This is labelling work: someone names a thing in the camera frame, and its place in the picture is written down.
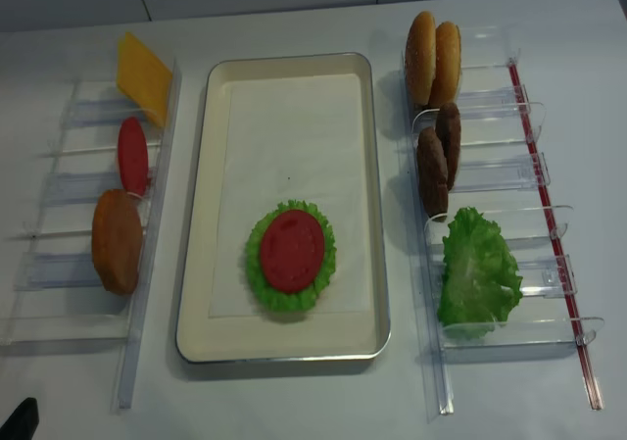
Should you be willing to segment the back burger bun half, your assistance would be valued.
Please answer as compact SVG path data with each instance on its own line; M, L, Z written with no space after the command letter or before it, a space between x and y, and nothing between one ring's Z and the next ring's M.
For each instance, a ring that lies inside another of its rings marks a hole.
M413 20L405 51L405 72L414 104L428 104L436 72L436 25L431 12L422 11Z

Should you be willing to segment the cream metal tray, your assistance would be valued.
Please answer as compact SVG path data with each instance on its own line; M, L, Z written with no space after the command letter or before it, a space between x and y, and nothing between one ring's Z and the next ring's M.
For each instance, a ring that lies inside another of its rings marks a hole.
M361 311L274 313L213 317L209 313L217 263L219 208L233 85L293 77L354 74L362 90L364 182L369 218L370 302ZM371 66L358 53L236 60L210 72L194 174L176 346L191 363L358 360L388 342L390 316L374 126Z

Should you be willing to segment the clear acrylic rack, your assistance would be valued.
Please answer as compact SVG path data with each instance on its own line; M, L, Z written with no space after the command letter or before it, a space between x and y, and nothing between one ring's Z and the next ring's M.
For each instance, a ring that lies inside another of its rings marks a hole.
M448 210L430 218L418 194L407 212L410 277L427 412L454 410L453 364L551 359L576 354L590 406L603 407L589 345L603 328L577 307L573 266L562 239L572 210L555 205L539 146L545 106L529 98L518 73L520 51L505 26L465 27L456 99L460 158ZM508 319L444 325L437 317L445 269L443 240L459 209L496 223L516 258L521 300Z
M4 124L25 120L27 131L10 136L2 157L1 357L102 354L115 367L105 395L116 411L131 407L135 391L181 81L175 73L165 129L109 77L53 79L34 104L4 108ZM143 230L138 285L118 296L93 266L91 226L99 197L121 188L118 138L129 118L146 136L148 185L132 199Z

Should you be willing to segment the yellow cheese slice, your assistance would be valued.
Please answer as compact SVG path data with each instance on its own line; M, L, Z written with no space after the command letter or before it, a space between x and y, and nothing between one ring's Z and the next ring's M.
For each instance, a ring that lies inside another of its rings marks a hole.
M166 127L171 81L171 70L127 32L118 45L117 87L158 128Z

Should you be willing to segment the clear acrylic right rack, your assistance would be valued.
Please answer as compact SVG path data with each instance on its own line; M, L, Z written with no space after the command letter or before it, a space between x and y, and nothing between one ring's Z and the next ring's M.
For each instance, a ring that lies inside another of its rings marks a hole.
M427 412L454 410L453 364L551 359L576 354L590 406L603 407L589 345L603 328L577 307L573 266L562 239L572 210L555 205L539 146L545 106L529 98L518 73L520 51L505 26L465 27L456 99L460 158L448 210L430 218L418 194L407 212L410 277ZM437 317L445 269L443 240L459 209L496 223L516 258L521 300L508 319L444 325Z

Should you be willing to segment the green lettuce leaf in rack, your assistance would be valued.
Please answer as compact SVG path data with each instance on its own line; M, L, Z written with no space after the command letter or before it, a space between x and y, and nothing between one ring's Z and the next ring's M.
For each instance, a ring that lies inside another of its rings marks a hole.
M437 311L447 336L478 339L507 321L522 299L522 276L499 225L473 207L458 210L443 238Z

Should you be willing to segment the brown meat patty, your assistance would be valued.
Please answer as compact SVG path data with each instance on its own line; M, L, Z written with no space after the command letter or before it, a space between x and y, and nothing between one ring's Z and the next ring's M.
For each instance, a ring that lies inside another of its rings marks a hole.
M458 172L461 141L460 113L456 103L445 103L439 109L435 131L442 144L447 162L447 186L449 190L452 190Z
M423 129L416 147L418 189L427 216L448 211L448 168L440 139L433 127Z

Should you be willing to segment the green lettuce leaf on tray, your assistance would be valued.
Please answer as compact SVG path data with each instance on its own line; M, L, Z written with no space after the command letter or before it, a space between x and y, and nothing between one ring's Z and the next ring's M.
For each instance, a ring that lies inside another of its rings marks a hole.
M302 210L321 224L324 236L324 256L321 269L313 283L295 294L285 294L273 289L265 279L261 267L260 248L263 235L270 223L282 212ZM304 200L288 200L279 203L276 208L261 218L251 230L245 245L245 273L252 293L261 306L274 313L308 312L317 303L320 294L329 286L336 271L336 239L333 227L318 206Z

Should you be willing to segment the red tomato slice in rack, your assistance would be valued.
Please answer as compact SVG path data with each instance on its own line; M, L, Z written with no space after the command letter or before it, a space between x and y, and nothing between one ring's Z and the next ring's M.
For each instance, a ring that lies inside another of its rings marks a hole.
M129 117L121 124L117 156L123 188L143 197L148 187L148 149L142 126L136 117Z

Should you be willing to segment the clear acrylic left rack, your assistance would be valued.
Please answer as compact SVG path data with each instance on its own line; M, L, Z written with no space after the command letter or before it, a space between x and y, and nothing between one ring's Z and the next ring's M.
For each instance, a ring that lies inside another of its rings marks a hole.
M116 411L131 407L135 391L181 81L175 73L165 129L109 77L53 79L34 104L4 108L4 124L25 120L27 131L10 136L2 157L1 357L102 354L115 367L105 395ZM118 296L93 266L91 226L99 197L121 188L118 138L129 118L146 136L148 185L132 199L143 230L138 285Z

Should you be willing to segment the black object at corner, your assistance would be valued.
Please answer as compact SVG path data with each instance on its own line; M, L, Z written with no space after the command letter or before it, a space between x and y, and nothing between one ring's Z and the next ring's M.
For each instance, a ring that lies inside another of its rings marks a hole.
M1 440L31 440L39 424L37 400L25 398L2 424Z

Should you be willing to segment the orange breaded patty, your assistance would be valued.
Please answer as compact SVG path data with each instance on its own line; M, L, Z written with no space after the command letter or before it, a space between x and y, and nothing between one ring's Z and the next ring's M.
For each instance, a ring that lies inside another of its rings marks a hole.
M91 256L103 287L131 295L138 284L143 230L133 199L122 189L106 190L96 205Z

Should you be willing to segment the red tomato slice on tray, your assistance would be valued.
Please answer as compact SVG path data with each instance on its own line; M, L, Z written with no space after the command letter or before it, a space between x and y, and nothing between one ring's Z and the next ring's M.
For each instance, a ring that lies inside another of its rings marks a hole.
M285 294L309 287L318 275L325 250L321 224L302 210L280 213L266 229L260 248L268 284Z

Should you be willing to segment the white paper tray liner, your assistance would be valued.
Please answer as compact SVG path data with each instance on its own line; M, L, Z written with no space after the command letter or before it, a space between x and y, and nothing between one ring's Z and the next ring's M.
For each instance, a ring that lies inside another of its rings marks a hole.
M254 225L280 202L305 200L329 219L336 271L314 311L361 311L370 302L362 90L354 74L233 85L209 313L261 309L244 271Z

